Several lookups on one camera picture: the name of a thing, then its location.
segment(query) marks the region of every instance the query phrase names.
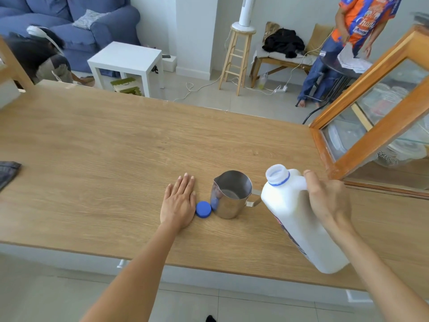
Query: left hand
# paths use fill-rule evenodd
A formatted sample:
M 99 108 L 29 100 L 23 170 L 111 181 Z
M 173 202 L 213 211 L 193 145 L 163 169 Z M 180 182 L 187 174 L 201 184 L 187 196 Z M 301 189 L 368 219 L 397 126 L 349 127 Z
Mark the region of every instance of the left hand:
M 161 223 L 171 223 L 179 229 L 187 227 L 195 214 L 195 178 L 185 173 L 174 185 L 169 184 L 161 207 Z
M 365 52 L 365 54 L 366 54 L 366 58 L 368 59 L 368 58 L 369 58 L 369 56 L 371 55 L 372 45 L 371 45 L 371 44 L 368 44 L 367 46 L 365 46 L 365 47 L 363 48 L 363 51 Z

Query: metal pitcher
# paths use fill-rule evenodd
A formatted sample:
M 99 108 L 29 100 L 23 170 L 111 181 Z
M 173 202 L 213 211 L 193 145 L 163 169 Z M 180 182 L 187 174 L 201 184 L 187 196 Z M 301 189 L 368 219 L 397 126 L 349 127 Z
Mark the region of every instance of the metal pitcher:
M 251 194 L 258 195 L 255 202 L 247 201 Z M 214 179 L 210 204 L 221 218 L 232 219 L 245 207 L 254 207 L 261 202 L 261 191 L 252 189 L 252 182 L 243 173 L 229 170 Z

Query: gray shorts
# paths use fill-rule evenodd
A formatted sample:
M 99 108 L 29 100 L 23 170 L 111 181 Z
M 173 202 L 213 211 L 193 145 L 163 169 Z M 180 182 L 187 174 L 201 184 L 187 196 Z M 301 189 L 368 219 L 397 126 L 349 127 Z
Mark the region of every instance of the gray shorts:
M 33 82 L 37 84 L 39 81 L 44 79 L 58 81 L 56 76 L 62 82 L 67 82 L 70 84 L 73 83 L 70 64 L 67 59 L 60 54 L 51 56 L 39 66 L 36 72 L 36 77 L 33 78 Z

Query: bottle label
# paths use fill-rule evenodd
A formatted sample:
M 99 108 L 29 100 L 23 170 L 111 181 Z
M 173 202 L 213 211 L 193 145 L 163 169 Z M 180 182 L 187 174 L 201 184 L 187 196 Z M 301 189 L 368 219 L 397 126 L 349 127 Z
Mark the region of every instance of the bottle label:
M 282 227 L 283 231 L 287 234 L 287 236 L 289 236 L 290 240 L 297 246 L 298 250 L 311 262 L 310 258 L 308 257 L 308 255 L 304 252 L 304 250 L 299 246 L 299 244 L 296 242 L 295 239 L 293 239 L 293 237 L 291 236 L 291 234 L 289 234 L 289 232 L 287 231 L 286 227 L 283 226 L 282 222 L 280 220 L 278 220 L 278 218 L 276 216 L 274 216 L 277 220 L 277 222 L 280 224 L 280 226 Z

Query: glass display cabinet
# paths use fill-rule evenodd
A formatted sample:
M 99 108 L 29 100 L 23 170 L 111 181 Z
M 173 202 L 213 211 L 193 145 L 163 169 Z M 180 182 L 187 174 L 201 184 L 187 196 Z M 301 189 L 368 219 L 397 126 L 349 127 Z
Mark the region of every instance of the glass display cabinet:
M 413 26 L 310 125 L 331 179 L 429 199 L 429 29 Z

